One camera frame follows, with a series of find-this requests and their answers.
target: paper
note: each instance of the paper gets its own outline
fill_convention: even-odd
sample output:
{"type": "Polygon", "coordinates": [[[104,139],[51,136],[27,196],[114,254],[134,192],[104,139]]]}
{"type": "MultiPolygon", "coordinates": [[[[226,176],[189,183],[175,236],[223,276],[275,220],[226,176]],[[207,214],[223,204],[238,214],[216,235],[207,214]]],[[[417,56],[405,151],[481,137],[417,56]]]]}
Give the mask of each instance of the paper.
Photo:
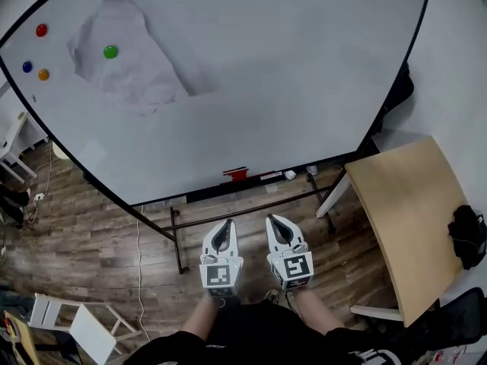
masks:
{"type": "Polygon", "coordinates": [[[165,54],[151,38],[143,13],[130,0],[103,0],[68,42],[75,73],[141,114],[188,94],[165,54]],[[116,46],[113,59],[103,56],[116,46]]]}

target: magnet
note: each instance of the magnet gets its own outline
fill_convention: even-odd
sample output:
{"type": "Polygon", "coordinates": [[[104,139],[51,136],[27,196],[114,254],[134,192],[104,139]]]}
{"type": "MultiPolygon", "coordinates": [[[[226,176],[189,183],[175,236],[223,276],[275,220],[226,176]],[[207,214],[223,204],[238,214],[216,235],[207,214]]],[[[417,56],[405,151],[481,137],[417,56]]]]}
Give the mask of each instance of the magnet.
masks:
{"type": "Polygon", "coordinates": [[[105,49],[103,51],[103,55],[107,59],[115,58],[118,53],[119,53],[119,50],[114,45],[110,45],[110,46],[105,47],[105,49]]]}
{"type": "Polygon", "coordinates": [[[44,35],[47,34],[47,24],[39,24],[36,29],[36,34],[38,37],[43,37],[44,35]]]}
{"type": "Polygon", "coordinates": [[[49,72],[47,71],[47,69],[40,69],[39,70],[39,79],[41,81],[45,81],[49,78],[49,72]]]}
{"type": "Polygon", "coordinates": [[[28,73],[29,71],[31,71],[32,70],[32,62],[31,61],[24,62],[24,64],[22,65],[22,70],[25,73],[28,73]]]}

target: black chair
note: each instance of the black chair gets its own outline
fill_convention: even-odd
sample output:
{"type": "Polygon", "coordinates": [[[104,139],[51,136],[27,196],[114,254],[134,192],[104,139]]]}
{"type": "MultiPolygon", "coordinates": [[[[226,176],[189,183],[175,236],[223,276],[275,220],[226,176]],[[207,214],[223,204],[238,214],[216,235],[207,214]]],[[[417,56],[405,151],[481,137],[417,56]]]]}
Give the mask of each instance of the black chair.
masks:
{"type": "Polygon", "coordinates": [[[391,341],[413,362],[426,351],[473,344],[483,335],[487,335],[487,299],[476,287],[446,306],[424,313],[391,341]]]}

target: blue magnet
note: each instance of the blue magnet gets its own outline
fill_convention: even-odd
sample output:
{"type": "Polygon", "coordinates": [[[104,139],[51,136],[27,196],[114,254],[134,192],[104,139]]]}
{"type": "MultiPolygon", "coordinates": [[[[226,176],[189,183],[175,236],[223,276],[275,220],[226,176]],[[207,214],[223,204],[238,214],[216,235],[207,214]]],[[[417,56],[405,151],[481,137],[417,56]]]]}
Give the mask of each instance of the blue magnet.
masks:
{"type": "Polygon", "coordinates": [[[22,70],[24,70],[26,73],[31,71],[32,70],[32,62],[30,62],[30,61],[24,62],[24,64],[22,65],[22,70]]]}

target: whiteboard frame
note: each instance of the whiteboard frame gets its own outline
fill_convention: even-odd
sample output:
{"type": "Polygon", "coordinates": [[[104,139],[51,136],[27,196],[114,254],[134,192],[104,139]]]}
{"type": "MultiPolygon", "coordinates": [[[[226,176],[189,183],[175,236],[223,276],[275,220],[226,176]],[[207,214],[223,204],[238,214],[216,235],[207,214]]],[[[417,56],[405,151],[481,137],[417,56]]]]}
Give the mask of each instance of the whiteboard frame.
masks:
{"type": "MultiPolygon", "coordinates": [[[[26,19],[28,19],[35,11],[37,11],[42,5],[44,5],[48,1],[49,0],[37,0],[34,4],[32,4],[32,6],[30,6],[15,21],[15,23],[10,27],[10,29],[0,39],[0,47],[2,47],[6,42],[8,42],[8,39],[11,37],[11,35],[26,21],[26,19]]],[[[327,158],[327,159],[315,161],[313,163],[303,164],[303,166],[305,166],[305,165],[312,165],[312,164],[315,164],[315,163],[322,163],[322,162],[334,162],[334,163],[349,162],[351,160],[356,160],[356,159],[358,159],[360,157],[361,152],[364,150],[365,146],[370,141],[372,135],[377,131],[380,123],[382,122],[383,117],[385,116],[385,107],[384,107],[384,105],[386,104],[387,98],[391,95],[391,93],[393,92],[393,90],[395,89],[395,87],[397,87],[397,85],[399,83],[400,73],[401,73],[401,71],[403,69],[404,64],[408,60],[409,54],[411,53],[412,47],[414,46],[416,37],[418,36],[419,29],[421,27],[421,24],[422,24],[422,21],[423,21],[423,17],[425,15],[425,11],[426,11],[427,5],[428,5],[428,0],[424,0],[423,6],[422,6],[422,9],[421,9],[421,14],[419,16],[419,20],[418,20],[418,23],[416,25],[414,34],[412,35],[411,43],[409,44],[409,47],[408,47],[408,49],[406,51],[406,55],[404,57],[403,63],[401,64],[401,66],[398,69],[398,72],[397,72],[396,78],[394,79],[393,85],[391,86],[390,91],[389,91],[388,95],[386,96],[386,99],[384,99],[384,103],[383,103],[382,107],[380,108],[379,113],[376,115],[376,117],[375,117],[375,119],[374,119],[371,127],[367,131],[367,134],[364,136],[363,140],[361,141],[360,145],[358,146],[358,149],[356,151],[353,151],[353,152],[350,152],[350,153],[345,153],[345,154],[340,155],[338,157],[327,158]]],[[[202,224],[201,222],[208,223],[208,222],[211,222],[211,221],[218,221],[218,220],[221,220],[223,218],[222,216],[220,216],[220,217],[213,217],[213,218],[209,218],[209,219],[206,219],[206,220],[203,220],[203,221],[186,223],[186,224],[179,224],[179,225],[175,225],[173,223],[172,226],[165,227],[165,228],[161,228],[157,224],[155,224],[154,222],[150,221],[148,218],[146,218],[146,216],[144,216],[144,215],[140,214],[138,211],[136,211],[134,209],[134,207],[139,206],[139,205],[144,205],[144,204],[150,204],[150,203],[153,203],[153,202],[159,202],[159,201],[163,201],[163,200],[168,200],[168,199],[174,198],[176,196],[168,196],[168,197],[159,198],[157,200],[153,200],[153,201],[149,201],[149,202],[142,202],[142,203],[138,203],[136,205],[129,205],[127,202],[125,202],[123,199],[121,199],[117,194],[115,194],[113,191],[111,191],[110,189],[108,189],[97,177],[95,177],[92,173],[90,173],[83,166],[83,164],[80,163],[66,149],[66,147],[64,147],[64,145],[62,144],[62,142],[60,142],[58,140],[58,138],[49,130],[49,128],[47,127],[47,125],[44,124],[43,120],[32,109],[32,107],[30,106],[30,104],[28,103],[28,101],[26,100],[26,98],[24,97],[24,95],[22,94],[22,92],[20,91],[19,87],[17,86],[17,84],[13,80],[12,76],[10,75],[10,72],[8,71],[8,69],[7,69],[7,67],[6,67],[6,65],[5,65],[5,63],[4,63],[4,61],[3,61],[3,59],[2,59],[1,56],[0,56],[0,69],[3,71],[5,77],[7,78],[8,83],[11,85],[11,88],[17,94],[18,98],[21,100],[21,102],[23,103],[23,105],[25,106],[25,108],[27,109],[27,111],[29,112],[29,114],[32,115],[32,117],[41,126],[41,128],[44,130],[44,132],[61,148],[61,150],[64,151],[64,153],[69,157],[69,159],[72,160],[76,164],[76,166],[78,166],[83,171],[83,173],[84,173],[85,177],[87,178],[87,180],[96,189],[98,189],[101,193],[103,193],[107,198],[109,198],[115,204],[117,204],[118,206],[120,206],[124,211],[126,211],[129,214],[131,214],[135,218],[139,219],[142,223],[147,224],[150,228],[152,228],[153,230],[156,230],[160,234],[164,235],[169,240],[172,240],[173,242],[175,242],[176,248],[177,248],[177,238],[176,238],[176,235],[175,235],[175,230],[176,229],[180,229],[180,228],[184,228],[184,227],[196,226],[198,224],[202,224]],[[171,234],[171,233],[168,233],[169,230],[174,231],[174,235],[171,234]]],[[[261,209],[265,209],[265,208],[273,207],[273,206],[276,206],[276,205],[284,204],[286,202],[291,202],[291,201],[294,201],[294,200],[298,200],[300,198],[308,197],[309,195],[312,195],[312,194],[319,194],[320,192],[327,191],[327,190],[332,190],[332,189],[333,189],[333,186],[327,186],[327,187],[324,187],[324,188],[321,188],[321,189],[315,189],[312,192],[307,192],[307,193],[304,193],[304,194],[295,196],[294,198],[287,198],[287,199],[284,199],[284,200],[281,200],[281,201],[274,202],[274,203],[272,203],[270,205],[265,205],[265,206],[261,206],[261,207],[255,207],[255,208],[252,208],[251,210],[234,212],[232,214],[228,214],[227,216],[228,217],[233,217],[233,216],[238,216],[240,214],[246,214],[246,213],[249,213],[251,211],[259,211],[261,209]]],[[[180,273],[182,273],[182,269],[180,267],[179,256],[178,256],[178,265],[179,265],[179,268],[180,268],[180,273]]]]}

